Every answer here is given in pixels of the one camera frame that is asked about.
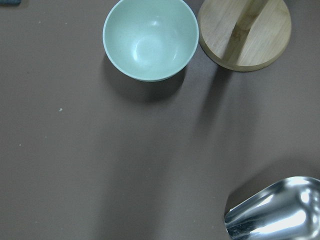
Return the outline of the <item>wooden cup tree stand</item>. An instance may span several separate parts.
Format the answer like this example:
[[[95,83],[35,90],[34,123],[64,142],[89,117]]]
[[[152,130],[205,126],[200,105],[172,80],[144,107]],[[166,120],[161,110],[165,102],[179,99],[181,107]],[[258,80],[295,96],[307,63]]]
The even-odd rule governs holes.
[[[283,0],[205,0],[197,22],[206,55],[238,72],[272,64],[287,48],[292,32]]]

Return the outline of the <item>steel ice scoop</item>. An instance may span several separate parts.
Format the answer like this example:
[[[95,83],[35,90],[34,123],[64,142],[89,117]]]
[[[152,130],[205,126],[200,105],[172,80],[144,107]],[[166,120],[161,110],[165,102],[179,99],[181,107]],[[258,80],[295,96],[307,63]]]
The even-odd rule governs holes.
[[[232,240],[318,240],[320,181],[279,180],[231,208],[224,226]]]

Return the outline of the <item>mint green bowl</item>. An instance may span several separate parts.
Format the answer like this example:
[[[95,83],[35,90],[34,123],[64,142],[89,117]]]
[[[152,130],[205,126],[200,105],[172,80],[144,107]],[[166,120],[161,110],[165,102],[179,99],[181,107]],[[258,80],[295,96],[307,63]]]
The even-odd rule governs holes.
[[[195,14],[183,0],[120,0],[105,19],[102,42],[121,73],[158,82],[187,66],[199,35]]]

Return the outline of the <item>grey folded cloth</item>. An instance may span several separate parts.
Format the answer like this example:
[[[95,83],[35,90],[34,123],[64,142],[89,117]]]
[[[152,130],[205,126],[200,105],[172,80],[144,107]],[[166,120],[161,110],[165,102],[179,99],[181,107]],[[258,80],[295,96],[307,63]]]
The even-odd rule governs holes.
[[[0,0],[0,5],[19,5],[21,0]]]

